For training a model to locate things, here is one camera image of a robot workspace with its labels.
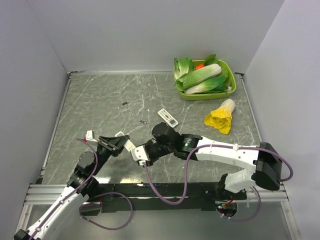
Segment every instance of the white wall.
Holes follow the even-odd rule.
[[[27,0],[68,72],[173,69],[216,53],[244,73],[284,0]]]
[[[13,239],[39,176],[67,73],[25,0],[0,7],[0,233]]]
[[[302,238],[319,239],[320,1],[286,0],[245,73],[259,129],[294,169],[285,184]]]

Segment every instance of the white remote control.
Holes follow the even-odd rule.
[[[172,128],[176,127],[179,124],[178,121],[173,116],[171,116],[171,114],[168,113],[164,108],[158,111],[158,114]]]

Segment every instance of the green leafy vegetable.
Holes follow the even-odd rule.
[[[218,59],[216,58],[216,54],[209,55],[204,59],[205,66],[208,66],[211,64],[217,64],[217,63],[218,63]]]
[[[195,69],[195,65],[191,58],[182,58],[179,61],[174,59],[174,79],[177,80],[182,77],[182,75],[191,73]]]
[[[219,74],[219,76],[225,76],[225,79],[228,79],[228,77],[229,77],[229,70],[228,70],[228,68],[222,66],[221,69],[222,69],[222,71],[221,71],[221,73]]]
[[[215,77],[221,73],[221,67],[218,64],[211,64],[209,66],[204,66],[200,69],[197,69],[189,74],[178,78],[175,81],[176,88],[179,91],[184,91],[190,87],[197,85],[204,80]]]
[[[213,92],[215,92],[215,91],[224,91],[224,90],[227,90],[227,89],[228,89],[228,86],[223,82],[219,86],[217,86],[216,88],[212,89],[211,91],[213,91]]]
[[[222,85],[224,85],[226,87],[226,89],[228,89],[228,87],[224,84],[225,80],[226,80],[225,76],[211,77],[211,78],[201,82],[198,85],[190,87],[184,93],[185,94],[207,93],[207,92],[216,90],[217,87],[220,87],[222,89],[223,88]]]

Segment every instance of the black mount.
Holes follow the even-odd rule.
[[[93,175],[96,175],[107,160],[113,156],[117,157],[124,149],[124,145],[130,137],[128,135],[117,136],[117,137],[105,137],[100,136],[98,146],[96,149],[97,167]],[[67,182],[67,186],[77,188],[83,183],[88,176],[93,172],[96,165],[96,158],[93,152],[83,152],[79,157],[74,173],[71,175],[70,180]],[[98,192],[98,181],[92,177],[85,185],[83,185],[78,193],[83,196],[87,195],[91,198],[97,195]]]
[[[276,153],[276,150],[267,142],[261,142],[260,148]],[[254,162],[254,164],[256,165],[256,168],[252,180],[263,189],[270,191],[279,190],[282,161],[270,153],[259,151],[258,160]]]
[[[183,182],[178,183],[154,183],[156,189],[164,197],[172,198],[172,201],[178,201]],[[128,198],[134,211],[149,210],[180,210],[180,209],[200,209],[201,211],[215,211],[217,201],[229,201],[235,196],[237,200],[246,200],[245,191],[236,194],[228,191],[219,192],[217,182],[189,182],[187,184],[187,193],[184,201],[179,205],[169,205],[161,199],[155,197],[155,193],[148,183],[104,183],[99,185],[99,193],[118,192]],[[92,202],[101,202],[102,213],[115,213],[117,211],[128,211],[128,202],[116,194],[104,196],[102,199],[92,199]],[[85,211],[88,216],[96,215],[98,212]]]
[[[159,160],[160,157],[173,153],[176,157],[186,160],[189,153],[198,145],[202,139],[199,135],[179,134],[164,122],[157,124],[152,129],[154,139],[144,144],[146,153],[150,159],[149,166]],[[191,156],[192,160],[198,160],[196,154]]]

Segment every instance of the red wire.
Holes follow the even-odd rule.
[[[227,203],[224,203],[222,204],[223,206],[228,206],[230,203],[232,203],[234,200],[236,199],[236,195],[233,196],[232,200],[227,202]]]

